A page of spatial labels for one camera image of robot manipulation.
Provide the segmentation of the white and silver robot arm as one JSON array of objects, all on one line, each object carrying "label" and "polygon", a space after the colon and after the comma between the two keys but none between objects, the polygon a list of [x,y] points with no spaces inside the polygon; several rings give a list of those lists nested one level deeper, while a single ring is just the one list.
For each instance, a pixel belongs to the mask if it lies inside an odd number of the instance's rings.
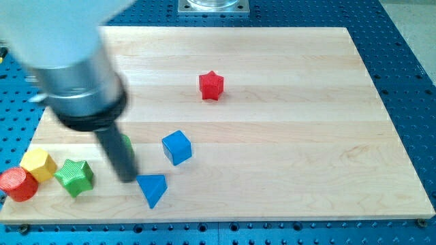
[{"label": "white and silver robot arm", "polygon": [[127,94],[99,26],[131,0],[1,2],[1,38],[43,92],[43,102],[77,131],[109,127]]}]

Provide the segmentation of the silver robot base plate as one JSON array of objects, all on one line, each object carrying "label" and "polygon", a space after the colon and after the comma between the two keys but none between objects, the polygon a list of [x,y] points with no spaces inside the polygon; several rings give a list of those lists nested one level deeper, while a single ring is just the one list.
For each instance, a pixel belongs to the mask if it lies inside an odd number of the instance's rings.
[{"label": "silver robot base plate", "polygon": [[246,16],[250,13],[249,0],[178,0],[179,16]]}]

